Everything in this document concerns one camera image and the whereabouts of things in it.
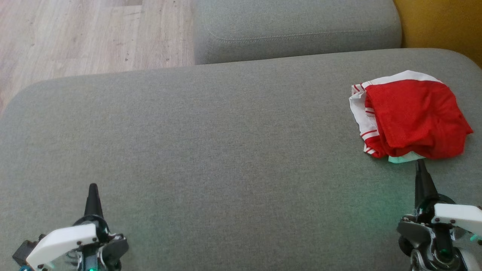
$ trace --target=red fabric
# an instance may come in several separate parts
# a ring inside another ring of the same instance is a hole
[[[374,109],[380,134],[365,143],[382,157],[411,151],[431,159],[454,157],[463,152],[466,136],[473,133],[443,83],[402,80],[365,89],[365,107]]]

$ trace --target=couch cushion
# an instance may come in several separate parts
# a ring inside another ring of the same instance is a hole
[[[199,0],[195,63],[399,48],[392,0]]]
[[[427,161],[439,192],[480,204],[482,71],[395,49],[41,82],[0,120],[0,263],[72,224],[89,183],[129,238],[126,270],[401,270],[395,229],[413,163],[362,152],[350,85],[404,70],[449,85],[475,131]]]

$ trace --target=wooden floor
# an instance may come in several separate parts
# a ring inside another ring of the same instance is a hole
[[[194,0],[0,0],[0,112],[46,79],[193,64]]]

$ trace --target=red stripe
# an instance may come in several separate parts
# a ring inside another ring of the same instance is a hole
[[[366,133],[362,134],[362,135],[361,135],[361,137],[363,137],[363,136],[364,136],[364,135],[366,135],[366,134],[373,133],[373,132],[376,132],[376,130],[371,130],[371,131],[368,131],[368,132],[366,132]]]

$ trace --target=white trim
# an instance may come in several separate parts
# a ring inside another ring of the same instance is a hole
[[[375,132],[371,132],[371,133],[367,133],[365,135],[362,136],[363,140],[367,140],[368,138],[371,138],[371,137],[374,137],[374,136],[379,136],[380,134],[378,133],[378,131],[375,131]]]
[[[358,90],[356,90],[355,86],[351,86],[351,95],[355,95],[356,93],[358,93]]]
[[[373,79],[371,81],[367,81],[362,85],[363,88],[366,88],[369,85],[382,85],[386,83],[391,83],[391,82],[396,82],[396,81],[403,81],[403,80],[417,80],[417,81],[433,81],[433,82],[439,82],[442,83],[442,81],[436,79],[433,76],[430,76],[425,73],[421,72],[416,72],[416,71],[411,71],[411,70],[406,70],[401,73],[397,73],[392,76],[385,76],[385,77],[380,77],[377,79]]]

